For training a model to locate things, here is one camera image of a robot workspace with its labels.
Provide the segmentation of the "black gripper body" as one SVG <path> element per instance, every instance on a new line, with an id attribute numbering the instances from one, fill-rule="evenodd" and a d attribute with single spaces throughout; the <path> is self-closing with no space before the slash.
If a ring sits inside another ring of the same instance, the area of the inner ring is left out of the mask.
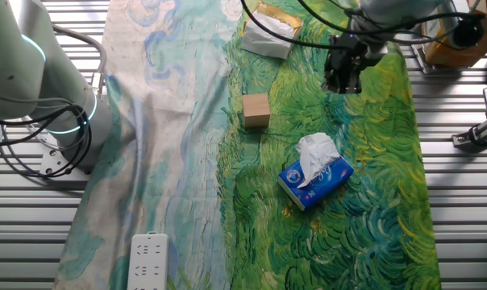
<path id="1" fill-rule="evenodd" d="M 326 83 L 350 83 L 360 75 L 360 58 L 367 46 L 355 36 L 347 33 L 333 35 L 330 44 L 334 46 L 327 55 L 324 66 Z"/>

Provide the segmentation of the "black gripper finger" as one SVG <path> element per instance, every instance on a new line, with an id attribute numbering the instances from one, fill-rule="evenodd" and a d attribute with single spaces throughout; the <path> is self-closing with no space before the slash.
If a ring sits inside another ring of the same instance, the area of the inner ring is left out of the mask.
<path id="1" fill-rule="evenodd" d="M 339 75 L 334 72 L 325 73 L 324 88 L 332 93 L 344 92 L 344 86 L 340 84 Z"/>
<path id="2" fill-rule="evenodd" d="M 360 71 L 351 71 L 346 84 L 345 93 L 361 93 Z"/>

